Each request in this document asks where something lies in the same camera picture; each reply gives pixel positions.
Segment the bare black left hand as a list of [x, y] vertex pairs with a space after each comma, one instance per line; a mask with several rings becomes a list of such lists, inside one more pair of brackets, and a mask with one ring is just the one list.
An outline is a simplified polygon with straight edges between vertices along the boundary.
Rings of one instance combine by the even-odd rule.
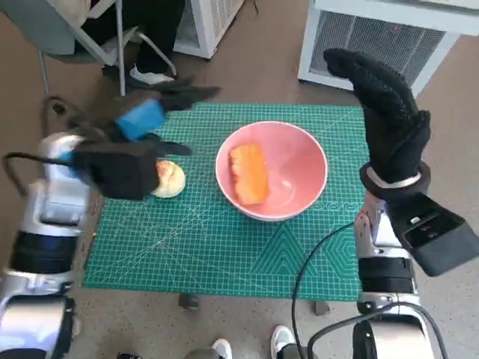
[[90, 141], [132, 143], [152, 141], [157, 155], [190, 156], [184, 144], [164, 141], [153, 130], [167, 120], [167, 113], [186, 111], [199, 102], [218, 94], [218, 86], [197, 86], [192, 77], [155, 85], [140, 85], [130, 94], [110, 99], [100, 108], [75, 110], [67, 120], [67, 128]]

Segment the black knitted gloved right hand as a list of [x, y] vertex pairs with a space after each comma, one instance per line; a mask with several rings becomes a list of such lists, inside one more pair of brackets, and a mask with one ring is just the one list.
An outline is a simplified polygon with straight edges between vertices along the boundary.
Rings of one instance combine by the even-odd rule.
[[416, 176], [430, 140], [430, 112], [418, 108], [405, 78], [362, 52], [327, 49], [323, 58], [331, 75], [353, 85], [376, 175], [389, 184]]

